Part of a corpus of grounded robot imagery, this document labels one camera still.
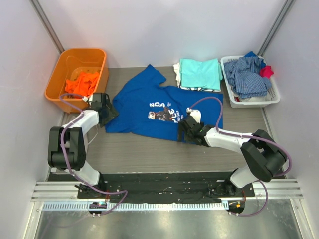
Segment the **blue t shirt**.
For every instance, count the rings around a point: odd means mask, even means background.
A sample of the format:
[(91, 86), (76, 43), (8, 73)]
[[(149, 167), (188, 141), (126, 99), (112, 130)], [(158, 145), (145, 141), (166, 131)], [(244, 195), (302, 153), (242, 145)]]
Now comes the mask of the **blue t shirt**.
[(113, 98), (119, 115), (105, 126), (107, 133), (133, 133), (177, 141), (178, 123), (195, 105), (205, 124), (223, 128), (223, 94), (162, 86), (166, 78), (152, 65), (131, 78)]

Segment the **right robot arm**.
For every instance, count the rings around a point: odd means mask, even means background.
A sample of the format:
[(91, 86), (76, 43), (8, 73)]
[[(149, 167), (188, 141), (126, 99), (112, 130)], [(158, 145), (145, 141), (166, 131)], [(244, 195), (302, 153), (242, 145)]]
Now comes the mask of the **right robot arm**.
[(264, 130), (239, 134), (204, 125), (191, 115), (178, 124), (177, 140), (242, 154), (246, 166), (236, 169), (225, 180), (225, 191), (232, 197), (238, 196), (246, 185), (255, 181), (270, 182), (288, 159), (287, 154)]

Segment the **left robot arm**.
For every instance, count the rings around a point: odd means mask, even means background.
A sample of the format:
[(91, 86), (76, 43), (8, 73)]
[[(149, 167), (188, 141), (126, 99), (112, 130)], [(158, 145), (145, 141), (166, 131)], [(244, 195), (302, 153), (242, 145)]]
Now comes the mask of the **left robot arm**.
[(94, 198), (100, 199), (106, 194), (107, 186), (102, 173), (86, 161), (88, 144), (84, 136), (96, 126), (104, 127), (118, 116), (118, 112), (106, 93), (93, 93), (88, 97), (65, 93), (59, 98), (80, 114), (69, 123), (50, 129), (48, 164), (68, 172), (85, 188), (89, 188)]

